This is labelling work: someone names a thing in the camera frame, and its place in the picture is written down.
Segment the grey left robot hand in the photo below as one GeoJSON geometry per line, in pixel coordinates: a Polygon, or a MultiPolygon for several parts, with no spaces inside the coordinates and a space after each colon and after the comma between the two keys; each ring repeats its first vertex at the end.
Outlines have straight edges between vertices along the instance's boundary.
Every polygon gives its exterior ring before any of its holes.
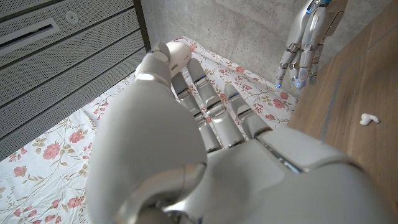
{"type": "Polygon", "coordinates": [[[86,184],[94,223],[396,223],[346,154],[226,107],[187,44],[158,43],[99,122],[86,184]]]}

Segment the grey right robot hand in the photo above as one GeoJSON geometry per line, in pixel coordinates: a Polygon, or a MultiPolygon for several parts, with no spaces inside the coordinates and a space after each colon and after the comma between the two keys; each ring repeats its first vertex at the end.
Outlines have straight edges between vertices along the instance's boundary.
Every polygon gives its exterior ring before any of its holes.
{"type": "Polygon", "coordinates": [[[277,69],[276,88],[282,86],[286,72],[298,89],[316,84],[324,42],[334,34],[347,3],[347,0],[308,0],[299,10],[277,69]]]}

